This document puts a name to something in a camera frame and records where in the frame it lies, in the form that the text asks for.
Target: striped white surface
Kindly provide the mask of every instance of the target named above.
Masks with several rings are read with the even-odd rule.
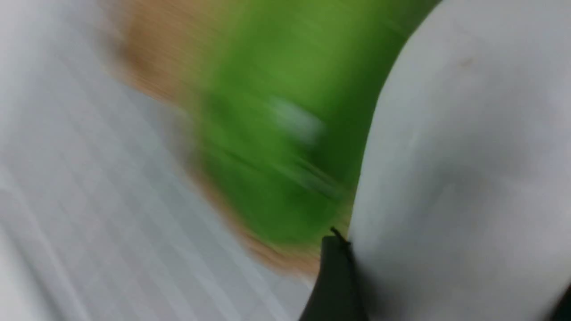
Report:
[[[248,258],[165,148],[165,107],[106,74],[101,8],[41,7],[0,131],[21,211],[0,218],[66,319],[297,319],[311,286]]]

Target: blurry green object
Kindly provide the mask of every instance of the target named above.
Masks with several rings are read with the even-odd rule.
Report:
[[[303,246],[349,215],[377,97],[438,0],[252,0],[201,112],[215,186],[262,242]]]

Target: white surface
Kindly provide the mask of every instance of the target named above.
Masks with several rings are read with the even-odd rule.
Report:
[[[247,256],[165,148],[166,107],[106,73],[98,3],[22,8],[0,19],[0,186],[24,210],[0,199],[0,223],[66,320],[297,319],[310,287]]]
[[[351,222],[373,315],[540,320],[568,286],[570,34],[568,1],[450,0],[406,45]]]
[[[5,206],[9,205],[5,203],[8,199],[2,196],[0,199]],[[52,320],[26,266],[3,231],[0,231],[0,275],[0,319]]]

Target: white curved object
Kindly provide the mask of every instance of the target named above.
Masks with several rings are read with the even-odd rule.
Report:
[[[571,281],[571,2],[444,1],[380,95],[350,236],[390,320],[539,320]]]

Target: black object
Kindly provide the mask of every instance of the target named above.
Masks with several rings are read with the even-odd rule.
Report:
[[[563,295],[559,304],[555,308],[553,315],[549,318],[550,321],[570,321],[571,320],[571,286]]]
[[[313,292],[299,321],[368,321],[347,242],[338,230],[321,241],[321,265]]]

